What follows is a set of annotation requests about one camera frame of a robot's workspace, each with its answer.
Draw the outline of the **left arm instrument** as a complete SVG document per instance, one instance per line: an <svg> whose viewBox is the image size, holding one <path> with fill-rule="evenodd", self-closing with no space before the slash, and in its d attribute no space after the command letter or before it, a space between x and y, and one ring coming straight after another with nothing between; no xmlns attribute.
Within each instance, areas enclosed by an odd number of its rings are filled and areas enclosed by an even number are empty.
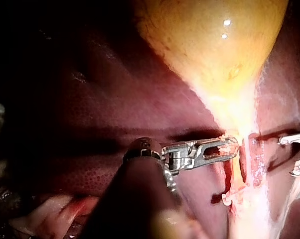
<svg viewBox="0 0 300 239"><path fill-rule="evenodd" d="M157 160L163 170L163 176L168 190L175 193L177 190L174 176L181 170L194 168L198 140L175 142L162 147L158 141L149 137L138 138L133 141L125 154L125 162L136 157L152 157Z"/></svg>

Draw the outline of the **left arm instrument jaw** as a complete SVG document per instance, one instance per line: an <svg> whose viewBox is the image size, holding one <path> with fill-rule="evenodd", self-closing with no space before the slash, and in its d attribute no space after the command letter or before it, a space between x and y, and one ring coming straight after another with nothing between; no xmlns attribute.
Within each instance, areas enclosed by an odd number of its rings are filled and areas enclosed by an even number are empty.
<svg viewBox="0 0 300 239"><path fill-rule="evenodd" d="M239 152L234 137L218 137L201 142L195 153L195 166L206 166L233 159Z"/></svg>

